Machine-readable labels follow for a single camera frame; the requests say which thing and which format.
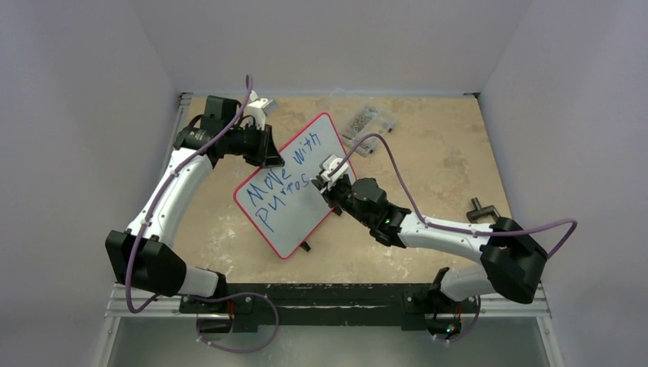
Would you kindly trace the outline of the red framed whiteboard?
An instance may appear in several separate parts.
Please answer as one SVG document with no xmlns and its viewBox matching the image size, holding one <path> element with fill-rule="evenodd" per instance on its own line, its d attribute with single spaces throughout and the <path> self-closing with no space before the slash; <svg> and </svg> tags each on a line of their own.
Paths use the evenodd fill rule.
<svg viewBox="0 0 648 367">
<path fill-rule="evenodd" d="M 330 155 L 346 155 L 327 112 L 279 150 L 284 166 L 259 168 L 236 187 L 233 199 L 279 258 L 289 258 L 332 212 L 311 180 Z"/>
</svg>

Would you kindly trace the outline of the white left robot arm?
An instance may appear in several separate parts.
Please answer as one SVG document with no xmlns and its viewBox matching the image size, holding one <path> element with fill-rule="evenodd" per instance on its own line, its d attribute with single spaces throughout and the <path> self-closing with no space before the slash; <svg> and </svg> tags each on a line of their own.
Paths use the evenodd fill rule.
<svg viewBox="0 0 648 367">
<path fill-rule="evenodd" d="M 255 167 L 285 164 L 266 118 L 277 108 L 255 92 L 240 103 L 208 96 L 204 112 L 176 136 L 169 164 L 144 208 L 121 232 L 112 230 L 105 247 L 119 284 L 172 297 L 196 295 L 210 313 L 225 308 L 225 277 L 189 266 L 172 247 L 179 224 L 202 182 L 226 155 Z"/>
</svg>

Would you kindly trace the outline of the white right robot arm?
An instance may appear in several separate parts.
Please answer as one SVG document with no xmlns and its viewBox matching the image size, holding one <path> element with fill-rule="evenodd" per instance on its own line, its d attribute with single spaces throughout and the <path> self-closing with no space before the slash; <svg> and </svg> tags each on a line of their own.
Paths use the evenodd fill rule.
<svg viewBox="0 0 648 367">
<path fill-rule="evenodd" d="M 426 248 L 466 258 L 468 268 L 441 270 L 429 290 L 431 305 L 447 311 L 470 296 L 498 293 L 519 304 L 529 304 L 548 260 L 542 246 L 512 219 L 494 224 L 470 224 L 418 217 L 411 209 L 389 202 L 373 178 L 355 182 L 312 179 L 326 204 L 345 212 L 387 247 Z"/>
</svg>

